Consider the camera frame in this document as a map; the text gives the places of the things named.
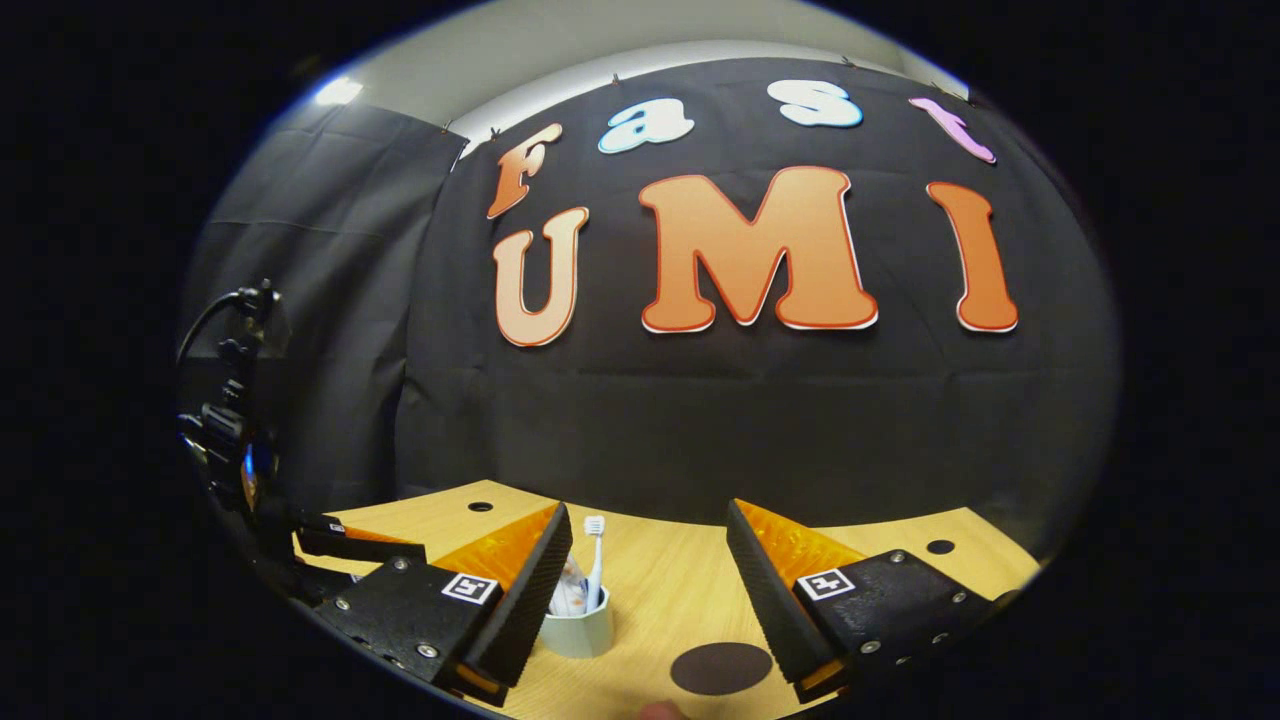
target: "wooden table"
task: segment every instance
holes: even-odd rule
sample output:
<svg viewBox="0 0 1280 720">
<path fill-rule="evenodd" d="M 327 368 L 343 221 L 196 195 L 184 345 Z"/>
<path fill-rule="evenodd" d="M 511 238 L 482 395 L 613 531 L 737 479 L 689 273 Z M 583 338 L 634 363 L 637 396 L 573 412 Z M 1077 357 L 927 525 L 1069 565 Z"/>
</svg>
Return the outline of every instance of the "wooden table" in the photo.
<svg viewBox="0 0 1280 720">
<path fill-rule="evenodd" d="M 488 502 L 493 509 L 468 510 L 474 502 Z M 481 480 L 333 515 L 356 528 L 421 542 L 430 561 L 553 502 Z M 595 543 L 582 532 L 582 518 L 604 515 L 607 520 L 604 585 L 613 606 L 614 644 L 599 657 L 571 660 L 552 653 L 539 641 L 502 714 L 518 719 L 631 720 L 641 706 L 671 698 L 698 720 L 753 720 L 783 717 L 829 700 L 800 705 L 777 665 L 763 682 L 733 694 L 700 696 L 681 689 L 671 679 L 671 664 L 694 647 L 740 642 L 768 650 L 726 544 L 724 528 L 566 505 L 573 523 L 572 553 L 584 569 L 594 561 Z M 964 507 L 890 523 L 818 529 L 869 556 L 906 550 L 987 600 L 1025 585 L 1039 570 L 1021 547 Z M 955 550 L 933 555 L 925 546 L 934 539 L 948 539 Z M 347 573 L 367 574 L 378 566 L 307 556 L 301 550 L 298 555 L 308 564 Z"/>
</svg>

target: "toothbrush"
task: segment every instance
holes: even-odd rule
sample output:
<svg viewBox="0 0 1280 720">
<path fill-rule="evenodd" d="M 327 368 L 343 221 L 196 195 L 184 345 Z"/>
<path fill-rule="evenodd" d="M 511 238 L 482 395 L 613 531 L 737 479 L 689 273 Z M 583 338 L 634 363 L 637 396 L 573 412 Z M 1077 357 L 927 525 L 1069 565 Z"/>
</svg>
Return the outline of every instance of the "toothbrush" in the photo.
<svg viewBox="0 0 1280 720">
<path fill-rule="evenodd" d="M 586 611 L 590 612 L 600 606 L 600 574 L 604 573 L 602 544 L 604 539 L 604 516 L 589 515 L 582 520 L 582 529 L 586 530 L 586 534 L 595 536 L 595 564 L 591 565 L 591 573 L 586 577 Z"/>
</svg>

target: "black circle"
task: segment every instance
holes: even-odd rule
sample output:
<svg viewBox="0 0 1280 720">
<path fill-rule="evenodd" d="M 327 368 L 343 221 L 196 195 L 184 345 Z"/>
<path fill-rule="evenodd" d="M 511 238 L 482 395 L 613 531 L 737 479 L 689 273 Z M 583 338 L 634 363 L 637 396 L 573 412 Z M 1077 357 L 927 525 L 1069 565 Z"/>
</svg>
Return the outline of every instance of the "black circle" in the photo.
<svg viewBox="0 0 1280 720">
<path fill-rule="evenodd" d="M 671 679 L 698 694 L 731 694 L 769 675 L 773 657 L 746 643 L 710 643 L 695 647 L 671 664 Z"/>
</svg>

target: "black cable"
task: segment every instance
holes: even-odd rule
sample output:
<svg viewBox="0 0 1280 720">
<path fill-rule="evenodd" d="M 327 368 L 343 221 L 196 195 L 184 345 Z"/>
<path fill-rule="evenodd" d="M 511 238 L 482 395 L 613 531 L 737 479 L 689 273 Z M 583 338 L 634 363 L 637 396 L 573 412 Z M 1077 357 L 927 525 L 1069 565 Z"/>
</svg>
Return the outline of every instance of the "black cable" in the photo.
<svg viewBox="0 0 1280 720">
<path fill-rule="evenodd" d="M 187 331 L 187 337 L 182 338 L 182 345 L 178 347 L 178 360 L 177 360 L 178 368 L 182 368 L 182 361 L 183 359 L 186 359 L 187 351 L 191 350 L 191 342 L 196 340 L 196 333 L 200 332 L 200 328 L 205 327 L 205 323 L 207 323 L 209 319 L 214 316 L 214 313 L 221 310 L 228 305 L 232 305 L 239 299 L 241 299 L 239 291 L 228 292 L 227 295 L 219 297 L 212 304 L 210 304 L 209 307 L 205 307 L 205 311 L 200 314 L 200 318 L 196 318 L 196 324 L 191 325 L 191 329 Z"/>
</svg>

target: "orange letter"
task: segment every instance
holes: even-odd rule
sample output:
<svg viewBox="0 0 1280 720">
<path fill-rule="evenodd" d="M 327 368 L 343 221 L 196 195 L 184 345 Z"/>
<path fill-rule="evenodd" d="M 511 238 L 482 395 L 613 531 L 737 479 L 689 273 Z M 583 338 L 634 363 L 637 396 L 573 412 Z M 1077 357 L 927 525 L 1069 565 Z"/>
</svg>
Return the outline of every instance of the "orange letter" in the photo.
<svg viewBox="0 0 1280 720">
<path fill-rule="evenodd" d="M 559 123 L 552 123 L 498 159 L 498 167 L 502 168 L 502 172 L 498 176 L 498 195 L 493 199 L 493 205 L 489 206 L 490 220 L 511 210 L 529 195 L 524 176 L 534 177 L 538 174 L 543 167 L 543 159 L 547 158 L 547 149 L 543 147 L 543 143 L 558 140 L 561 129 Z"/>
<path fill-rule="evenodd" d="M 498 263 L 494 295 L 498 329 L 512 345 L 547 345 L 568 327 L 577 302 L 577 231 L 586 223 L 586 208 L 573 208 L 543 225 L 543 234 L 552 243 L 552 288 L 547 305 L 538 313 L 525 309 L 525 251 L 534 233 L 520 231 L 493 249 Z"/>
<path fill-rule="evenodd" d="M 710 327 L 716 306 L 698 288 L 698 261 L 710 273 L 733 319 L 760 315 L 778 263 L 787 256 L 787 293 L 778 319 L 796 329 L 856 329 L 876 322 L 863 291 L 845 218 L 849 177 L 831 168 L 785 168 L 748 222 L 703 176 L 658 181 L 640 202 L 658 218 L 658 299 L 641 322 L 655 333 Z"/>
<path fill-rule="evenodd" d="M 929 197 L 947 211 L 960 246 L 964 266 L 964 297 L 956 318 L 970 331 L 1007 333 L 1018 325 L 1018 306 L 1009 299 L 1005 269 L 1000 264 L 996 236 L 991 232 L 991 202 L 959 184 L 931 182 Z"/>
</svg>

